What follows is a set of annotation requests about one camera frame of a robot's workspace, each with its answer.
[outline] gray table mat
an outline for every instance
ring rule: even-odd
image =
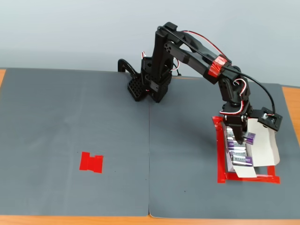
[[[300,149],[281,86],[266,84],[284,119],[276,135],[281,184],[217,184],[216,131],[222,107],[217,85],[172,79],[164,99],[150,102],[150,214],[159,218],[300,218]],[[271,108],[250,83],[254,108]]]
[[[0,93],[0,214],[146,216],[149,101],[114,72],[8,69]],[[81,152],[103,173],[80,171]]]

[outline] red tape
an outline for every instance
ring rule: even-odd
[[[240,178],[234,172],[227,172],[225,166],[225,140],[223,130],[223,117],[214,116],[212,118],[217,132],[217,182],[226,183],[226,180],[252,181],[280,184],[280,177],[276,176],[275,166],[267,166],[267,174],[257,174],[254,178]]]
[[[225,58],[222,56],[218,56],[213,62],[212,65],[210,66],[210,69],[208,71],[208,75],[213,76],[217,78],[220,74],[222,66],[227,62]]]
[[[103,156],[91,157],[89,152],[83,151],[79,170],[91,170],[94,173],[102,173]]]

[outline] red tape border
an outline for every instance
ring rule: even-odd
[[[234,172],[227,172],[225,167],[225,140],[223,130],[223,117],[214,116],[212,118],[216,132],[217,132],[217,182],[226,183],[226,180],[237,181],[253,181],[253,182],[267,182],[273,184],[280,184],[280,177],[276,176],[275,166],[267,166],[267,174],[258,174],[255,178],[239,178]]]
[[[103,156],[91,157],[89,152],[83,151],[79,170],[91,170],[94,173],[102,173]]]

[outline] black robotic arm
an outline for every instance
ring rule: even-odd
[[[231,65],[224,55],[216,55],[200,41],[184,31],[177,31],[177,26],[171,22],[158,27],[155,33],[155,46],[152,57],[143,57],[141,72],[137,73],[128,62],[118,61],[118,71],[131,74],[132,80],[128,90],[136,101],[150,95],[160,102],[168,91],[172,79],[173,59],[189,65],[212,84],[219,84],[223,101],[223,122],[233,130],[239,143],[244,141],[247,132],[248,117],[257,118],[264,126],[279,130],[282,117],[266,108],[253,110],[249,95],[250,89],[246,75],[240,69]],[[191,51],[180,48],[187,45]]]

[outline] wooden table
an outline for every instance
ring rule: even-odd
[[[0,85],[5,70],[0,70]],[[300,89],[283,88],[286,103],[300,142]],[[300,220],[240,220],[240,219],[158,219],[147,217],[54,217],[54,216],[0,216],[0,225],[299,225]]]

